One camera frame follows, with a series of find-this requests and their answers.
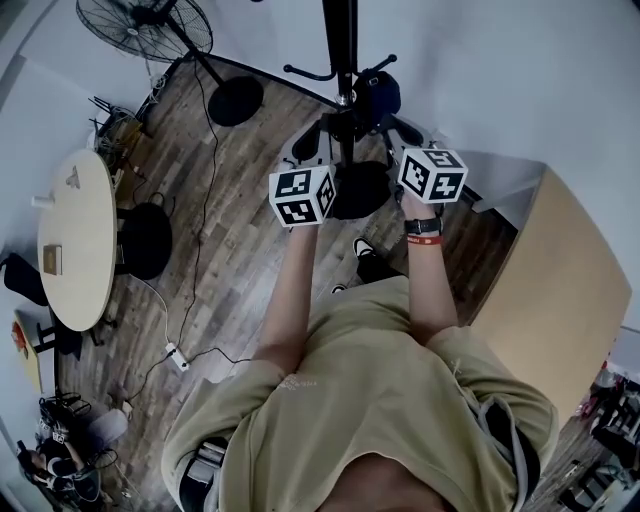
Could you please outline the brown cardboard boxes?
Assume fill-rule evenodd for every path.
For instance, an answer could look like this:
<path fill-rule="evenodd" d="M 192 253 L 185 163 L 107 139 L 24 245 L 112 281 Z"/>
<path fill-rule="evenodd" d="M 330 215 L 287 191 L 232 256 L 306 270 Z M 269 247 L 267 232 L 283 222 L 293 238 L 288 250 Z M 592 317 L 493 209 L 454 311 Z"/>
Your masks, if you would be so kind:
<path fill-rule="evenodd" d="M 95 150 L 108 170 L 114 173 L 132 154 L 140 137 L 145 135 L 145 124 L 125 112 L 111 115 L 96 136 Z"/>

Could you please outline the brown flat box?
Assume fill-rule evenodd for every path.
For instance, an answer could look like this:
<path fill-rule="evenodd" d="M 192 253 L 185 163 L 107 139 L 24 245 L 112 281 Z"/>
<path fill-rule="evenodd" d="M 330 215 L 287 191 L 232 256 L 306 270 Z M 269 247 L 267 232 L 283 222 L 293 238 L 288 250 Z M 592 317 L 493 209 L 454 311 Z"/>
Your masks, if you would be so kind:
<path fill-rule="evenodd" d="M 42 248 L 43 272 L 49 275 L 58 276 L 63 273 L 62 267 L 62 246 L 58 244 L 47 244 Z"/>

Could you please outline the round wooden table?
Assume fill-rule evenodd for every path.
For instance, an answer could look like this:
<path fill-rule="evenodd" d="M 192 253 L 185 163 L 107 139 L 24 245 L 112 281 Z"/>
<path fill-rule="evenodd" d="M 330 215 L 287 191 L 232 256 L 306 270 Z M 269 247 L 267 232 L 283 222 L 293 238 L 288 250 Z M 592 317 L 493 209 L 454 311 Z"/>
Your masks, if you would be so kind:
<path fill-rule="evenodd" d="M 72 166 L 79 173 L 79 190 L 65 184 Z M 110 293 L 116 258 L 116 205 L 111 175 L 93 150 L 68 156 L 54 175 L 51 190 L 34 196 L 39 211 L 38 266 L 49 306 L 62 323 L 86 331 L 101 319 Z M 42 248 L 62 246 L 63 273 L 43 272 Z"/>

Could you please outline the person's black trouser leg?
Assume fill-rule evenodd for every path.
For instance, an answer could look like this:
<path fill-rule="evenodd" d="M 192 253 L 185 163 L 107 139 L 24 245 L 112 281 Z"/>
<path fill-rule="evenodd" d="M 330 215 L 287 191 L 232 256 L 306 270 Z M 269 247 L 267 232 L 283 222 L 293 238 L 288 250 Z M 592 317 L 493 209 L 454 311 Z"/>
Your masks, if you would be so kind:
<path fill-rule="evenodd" d="M 368 252 L 357 257 L 356 274 L 364 284 L 370 284 L 398 276 L 402 273 L 395 270 L 382 256 Z"/>

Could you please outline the dark blue cap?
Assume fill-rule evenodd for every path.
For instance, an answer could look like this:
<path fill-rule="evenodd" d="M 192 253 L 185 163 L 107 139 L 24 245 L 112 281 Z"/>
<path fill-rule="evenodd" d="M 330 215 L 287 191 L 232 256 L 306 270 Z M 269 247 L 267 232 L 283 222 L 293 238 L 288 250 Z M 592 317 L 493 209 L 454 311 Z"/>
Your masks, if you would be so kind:
<path fill-rule="evenodd" d="M 401 108 L 398 82 L 386 71 L 366 69 L 358 76 L 354 86 L 353 112 L 357 127 L 363 132 L 373 131 L 387 114 L 396 114 Z"/>

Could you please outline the black wristwatch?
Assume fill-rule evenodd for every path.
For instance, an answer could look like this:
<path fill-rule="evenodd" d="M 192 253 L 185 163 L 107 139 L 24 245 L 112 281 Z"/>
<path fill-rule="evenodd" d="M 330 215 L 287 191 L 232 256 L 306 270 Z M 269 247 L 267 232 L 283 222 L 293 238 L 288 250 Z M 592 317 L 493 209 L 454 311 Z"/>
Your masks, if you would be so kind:
<path fill-rule="evenodd" d="M 430 219 L 412 219 L 404 221 L 405 232 L 409 236 L 414 237 L 432 237 L 441 236 L 443 231 L 443 222 L 440 217 Z"/>

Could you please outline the square light wooden table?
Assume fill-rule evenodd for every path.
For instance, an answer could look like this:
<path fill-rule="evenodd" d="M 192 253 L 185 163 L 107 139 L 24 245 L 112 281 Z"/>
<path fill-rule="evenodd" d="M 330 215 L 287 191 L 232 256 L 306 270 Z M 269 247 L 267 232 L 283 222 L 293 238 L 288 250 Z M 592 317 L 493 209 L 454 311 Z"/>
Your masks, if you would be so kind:
<path fill-rule="evenodd" d="M 445 262 L 462 318 L 561 422 L 610 352 L 632 287 L 596 211 L 597 180 L 539 160 L 465 150 L 475 205 L 449 216 Z"/>

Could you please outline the person's left forearm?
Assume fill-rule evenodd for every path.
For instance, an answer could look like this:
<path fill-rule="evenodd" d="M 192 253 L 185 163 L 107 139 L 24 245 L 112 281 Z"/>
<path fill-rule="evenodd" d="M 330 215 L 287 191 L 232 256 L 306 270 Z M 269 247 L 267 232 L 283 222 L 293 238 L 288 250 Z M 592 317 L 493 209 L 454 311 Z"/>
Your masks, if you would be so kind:
<path fill-rule="evenodd" d="M 262 324 L 254 360 L 275 364 L 286 375 L 300 364 L 308 336 L 318 226 L 295 227 Z"/>

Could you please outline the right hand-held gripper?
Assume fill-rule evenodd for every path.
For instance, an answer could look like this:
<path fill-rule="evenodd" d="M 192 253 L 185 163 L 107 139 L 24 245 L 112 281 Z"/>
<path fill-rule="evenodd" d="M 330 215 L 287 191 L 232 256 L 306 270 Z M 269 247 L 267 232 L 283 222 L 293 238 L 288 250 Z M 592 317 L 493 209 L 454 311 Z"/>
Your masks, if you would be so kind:
<path fill-rule="evenodd" d="M 387 175 L 395 186 L 423 204 L 459 199 L 469 169 L 431 132 L 400 116 L 386 115 L 383 140 L 389 162 Z"/>

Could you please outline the black coat rack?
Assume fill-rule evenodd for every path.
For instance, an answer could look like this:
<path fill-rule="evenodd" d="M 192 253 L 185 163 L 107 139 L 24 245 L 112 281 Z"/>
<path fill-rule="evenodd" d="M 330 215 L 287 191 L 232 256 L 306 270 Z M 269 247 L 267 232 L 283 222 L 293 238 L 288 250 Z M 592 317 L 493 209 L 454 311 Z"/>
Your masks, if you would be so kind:
<path fill-rule="evenodd" d="M 384 71 L 397 57 L 391 54 L 376 66 L 359 70 L 357 0 L 322 0 L 322 5 L 330 73 L 316 75 L 289 64 L 284 66 L 284 71 L 318 82 L 337 80 L 336 110 L 320 117 L 326 124 L 331 143 L 337 142 L 339 145 L 335 174 L 337 196 L 329 214 L 340 220 L 356 220 L 373 214 L 384 205 L 390 197 L 390 191 L 386 164 L 354 160 L 355 143 L 383 130 L 383 119 L 370 132 L 363 132 L 357 127 L 353 112 L 353 86 L 363 70 L 373 68 Z"/>

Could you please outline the black office chair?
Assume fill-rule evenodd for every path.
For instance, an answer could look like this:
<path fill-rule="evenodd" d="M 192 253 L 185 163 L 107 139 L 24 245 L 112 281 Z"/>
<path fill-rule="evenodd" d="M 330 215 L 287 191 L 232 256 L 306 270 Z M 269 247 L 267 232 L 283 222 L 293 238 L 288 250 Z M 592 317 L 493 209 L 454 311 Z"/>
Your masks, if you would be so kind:
<path fill-rule="evenodd" d="M 628 512 L 640 497 L 640 479 L 614 464 L 594 463 L 557 497 L 568 512 Z"/>
<path fill-rule="evenodd" d="M 36 305 L 49 306 L 39 271 L 22 256 L 10 253 L 0 262 L 0 271 L 4 271 L 4 284 L 7 289 Z"/>

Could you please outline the person's right forearm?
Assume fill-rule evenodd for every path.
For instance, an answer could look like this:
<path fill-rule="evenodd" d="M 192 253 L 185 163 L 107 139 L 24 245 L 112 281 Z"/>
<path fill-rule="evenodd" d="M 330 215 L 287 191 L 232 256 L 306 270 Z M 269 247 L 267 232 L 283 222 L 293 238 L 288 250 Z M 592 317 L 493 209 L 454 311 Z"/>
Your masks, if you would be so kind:
<path fill-rule="evenodd" d="M 413 196 L 405 196 L 401 208 L 405 220 L 437 217 L 431 205 L 423 204 Z M 411 332 L 415 340 L 424 346 L 436 334 L 459 324 L 441 245 L 408 243 Z"/>

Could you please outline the black standing fan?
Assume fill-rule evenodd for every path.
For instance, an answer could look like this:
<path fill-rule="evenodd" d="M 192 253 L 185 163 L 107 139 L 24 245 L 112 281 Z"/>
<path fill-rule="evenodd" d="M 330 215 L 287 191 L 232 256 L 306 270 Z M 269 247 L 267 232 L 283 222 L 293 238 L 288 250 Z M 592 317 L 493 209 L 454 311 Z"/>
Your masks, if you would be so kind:
<path fill-rule="evenodd" d="M 257 79 L 224 79 L 210 64 L 213 32 L 196 0 L 76 0 L 76 14 L 94 35 L 125 53 L 169 64 L 198 62 L 217 84 L 207 113 L 219 126 L 238 126 L 262 106 Z"/>

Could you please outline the black round chair seat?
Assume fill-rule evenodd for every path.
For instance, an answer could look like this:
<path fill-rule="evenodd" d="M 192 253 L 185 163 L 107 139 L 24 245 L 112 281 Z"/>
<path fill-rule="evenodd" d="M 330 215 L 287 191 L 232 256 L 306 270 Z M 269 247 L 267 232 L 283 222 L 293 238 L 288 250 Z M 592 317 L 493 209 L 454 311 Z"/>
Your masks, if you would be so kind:
<path fill-rule="evenodd" d="M 158 277 L 169 262 L 172 252 L 172 228 L 164 209 L 145 202 L 132 209 L 117 208 L 122 220 L 117 245 L 122 262 L 115 265 L 116 275 L 129 274 L 141 280 Z"/>

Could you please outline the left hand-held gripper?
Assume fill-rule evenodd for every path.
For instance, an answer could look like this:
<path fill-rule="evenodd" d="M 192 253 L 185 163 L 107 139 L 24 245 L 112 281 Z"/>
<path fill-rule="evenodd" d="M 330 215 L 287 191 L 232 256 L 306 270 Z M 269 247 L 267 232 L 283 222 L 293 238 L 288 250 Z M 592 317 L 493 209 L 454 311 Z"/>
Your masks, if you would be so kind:
<path fill-rule="evenodd" d="M 285 228 L 322 224 L 336 199 L 331 136 L 322 119 L 298 130 L 269 175 L 269 203 Z"/>

